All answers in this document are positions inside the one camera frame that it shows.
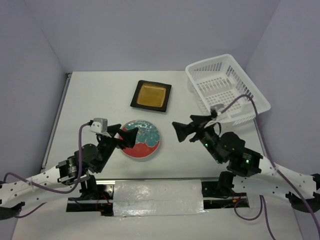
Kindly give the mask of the round white plate red teal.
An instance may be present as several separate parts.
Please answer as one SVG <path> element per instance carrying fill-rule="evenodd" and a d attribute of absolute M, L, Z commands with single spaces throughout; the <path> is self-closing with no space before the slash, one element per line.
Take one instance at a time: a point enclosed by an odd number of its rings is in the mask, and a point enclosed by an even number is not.
<path fill-rule="evenodd" d="M 125 148 L 122 153 L 134 159 L 150 157 L 160 146 L 161 135 L 157 127 L 147 120 L 132 120 L 127 122 L 121 129 L 128 131 L 138 128 L 133 148 Z"/>

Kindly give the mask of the black square plate orange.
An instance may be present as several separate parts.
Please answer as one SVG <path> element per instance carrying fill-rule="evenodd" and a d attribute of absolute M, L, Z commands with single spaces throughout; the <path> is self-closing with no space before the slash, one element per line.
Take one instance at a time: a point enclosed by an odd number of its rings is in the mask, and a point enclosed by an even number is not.
<path fill-rule="evenodd" d="M 134 91 L 130 106 L 133 108 L 158 111 L 167 111 L 172 85 L 139 80 Z"/>

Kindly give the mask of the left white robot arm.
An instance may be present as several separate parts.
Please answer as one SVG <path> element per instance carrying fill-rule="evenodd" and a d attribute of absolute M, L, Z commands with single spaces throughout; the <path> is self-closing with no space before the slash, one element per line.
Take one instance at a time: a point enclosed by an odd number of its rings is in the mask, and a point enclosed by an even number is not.
<path fill-rule="evenodd" d="M 95 118 L 80 126 L 78 150 L 56 166 L 37 175 L 23 178 L 13 172 L 15 182 L 0 182 L 0 218 L 22 218 L 24 206 L 40 207 L 54 197 L 72 193 L 79 184 L 80 193 L 86 199 L 98 194 L 94 174 L 102 172 L 115 149 L 132 149 L 139 129 L 122 130 L 120 124 L 108 126 L 104 118 Z"/>

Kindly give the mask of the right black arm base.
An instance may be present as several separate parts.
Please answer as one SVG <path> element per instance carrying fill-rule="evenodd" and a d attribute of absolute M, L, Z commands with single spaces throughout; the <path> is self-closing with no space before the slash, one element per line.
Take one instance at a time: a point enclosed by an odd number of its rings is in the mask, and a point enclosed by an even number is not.
<path fill-rule="evenodd" d="M 233 190 L 233 180 L 235 174 L 223 171 L 218 180 L 202 180 L 201 192 L 203 196 L 203 208 L 211 209 L 230 209 L 248 208 L 249 202 L 245 192 L 235 192 Z"/>

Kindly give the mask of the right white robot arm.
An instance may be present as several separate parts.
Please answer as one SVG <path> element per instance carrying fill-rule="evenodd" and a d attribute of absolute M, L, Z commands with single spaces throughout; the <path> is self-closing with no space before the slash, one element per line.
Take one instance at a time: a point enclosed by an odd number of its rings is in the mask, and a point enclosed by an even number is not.
<path fill-rule="evenodd" d="M 189 135 L 199 141 L 218 164 L 226 164 L 219 175 L 221 195 L 246 192 L 267 195 L 290 203 L 297 211 L 315 213 L 320 209 L 320 175 L 306 175 L 281 166 L 245 146 L 232 131 L 222 133 L 219 122 L 209 124 L 211 116 L 191 115 L 188 124 L 172 122 L 179 142 Z"/>

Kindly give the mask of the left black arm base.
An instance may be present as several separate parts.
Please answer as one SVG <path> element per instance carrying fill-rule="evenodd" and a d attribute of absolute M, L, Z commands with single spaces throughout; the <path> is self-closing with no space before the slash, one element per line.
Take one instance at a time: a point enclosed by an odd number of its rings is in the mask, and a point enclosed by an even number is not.
<path fill-rule="evenodd" d="M 80 183 L 80 196 L 70 197 L 67 213 L 97 212 L 105 217 L 114 216 L 115 181 L 97 180 L 93 175 Z"/>

